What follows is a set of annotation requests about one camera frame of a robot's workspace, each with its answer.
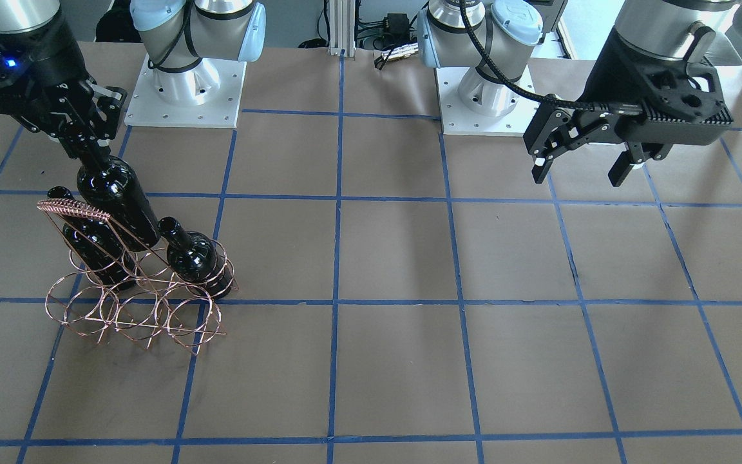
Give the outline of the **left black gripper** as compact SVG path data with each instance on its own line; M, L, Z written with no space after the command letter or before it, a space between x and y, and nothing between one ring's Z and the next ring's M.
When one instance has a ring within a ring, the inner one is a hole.
M607 174L616 188L647 161L642 144L712 143L734 123L718 71L705 58L715 35L697 29L679 61L663 61L612 30L579 97L587 108L568 113L542 103L528 124L533 181L545 181L560 153L588 143L626 143Z

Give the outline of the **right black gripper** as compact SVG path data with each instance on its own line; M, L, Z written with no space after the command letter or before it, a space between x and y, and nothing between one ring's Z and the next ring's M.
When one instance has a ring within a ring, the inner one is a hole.
M0 34L0 114L50 136L81 124L86 135L65 135L65 147L86 169L108 168L109 147L97 140L115 138L126 96L97 85L69 26Z

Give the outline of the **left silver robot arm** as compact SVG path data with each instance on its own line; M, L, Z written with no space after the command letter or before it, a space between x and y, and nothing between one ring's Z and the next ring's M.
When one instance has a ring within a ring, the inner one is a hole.
M718 71L706 52L734 1L626 1L574 101L519 85L544 32L539 11L524 1L430 1L416 18L421 59L429 68L468 68L466 105L506 90L538 109L523 134L542 183L559 156L586 144L624 144L610 168L620 186L632 170L663 160L674 145L709 145L734 119Z

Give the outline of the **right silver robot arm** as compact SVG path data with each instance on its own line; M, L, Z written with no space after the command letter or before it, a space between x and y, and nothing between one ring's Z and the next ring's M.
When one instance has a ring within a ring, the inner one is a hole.
M164 73L210 58L256 61L264 46L265 9L255 1L133 1L129 9L149 65ZM125 100L124 90L95 84L58 1L0 1L0 114L103 170L101 141L115 137Z

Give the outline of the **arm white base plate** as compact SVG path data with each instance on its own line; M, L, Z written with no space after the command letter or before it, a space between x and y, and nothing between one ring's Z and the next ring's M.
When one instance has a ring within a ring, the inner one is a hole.
M438 68L435 75L445 135L522 136L538 109L476 68Z
M247 63L205 58L193 70L165 73L144 63L124 123L159 128L235 129Z

